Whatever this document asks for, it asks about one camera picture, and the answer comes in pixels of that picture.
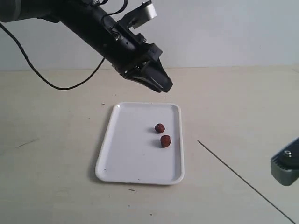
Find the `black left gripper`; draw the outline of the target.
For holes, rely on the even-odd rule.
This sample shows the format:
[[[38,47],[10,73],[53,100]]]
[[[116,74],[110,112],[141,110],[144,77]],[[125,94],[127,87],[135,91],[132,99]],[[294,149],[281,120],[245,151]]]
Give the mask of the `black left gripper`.
[[[108,14],[94,14],[93,48],[104,56],[124,79],[155,92],[168,93],[173,82],[160,62],[162,50],[145,37],[117,24]]]

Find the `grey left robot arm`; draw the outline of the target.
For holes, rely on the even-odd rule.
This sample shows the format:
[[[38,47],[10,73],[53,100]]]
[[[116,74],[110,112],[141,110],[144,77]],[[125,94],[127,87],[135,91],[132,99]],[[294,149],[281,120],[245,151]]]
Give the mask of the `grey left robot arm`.
[[[147,43],[138,28],[156,17],[152,1],[142,3],[115,21],[102,9],[101,0],[3,0],[1,23],[39,18],[63,23],[127,80],[156,92],[168,92],[173,83],[160,62],[162,50]]]

